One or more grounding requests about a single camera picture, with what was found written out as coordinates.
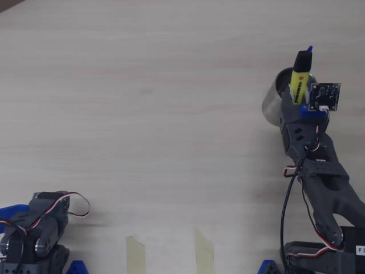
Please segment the grey idle gripper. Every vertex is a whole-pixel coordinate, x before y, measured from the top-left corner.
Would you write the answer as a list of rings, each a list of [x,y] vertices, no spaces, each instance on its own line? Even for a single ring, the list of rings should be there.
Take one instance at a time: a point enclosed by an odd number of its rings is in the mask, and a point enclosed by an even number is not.
[[[52,217],[58,228],[65,228],[68,224],[68,209],[70,193],[67,191],[36,192],[29,203],[29,211],[35,213],[28,228],[35,228],[42,220]]]

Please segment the grey gripper with camera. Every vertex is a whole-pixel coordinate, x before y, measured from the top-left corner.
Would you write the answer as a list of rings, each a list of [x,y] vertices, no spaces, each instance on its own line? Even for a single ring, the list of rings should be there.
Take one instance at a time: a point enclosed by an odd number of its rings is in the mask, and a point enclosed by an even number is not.
[[[317,128],[326,128],[328,115],[324,111],[309,110],[307,107],[310,97],[309,90],[304,93],[302,105],[293,105],[289,84],[283,86],[281,91],[282,108],[279,127],[285,154],[302,156],[319,131]]]

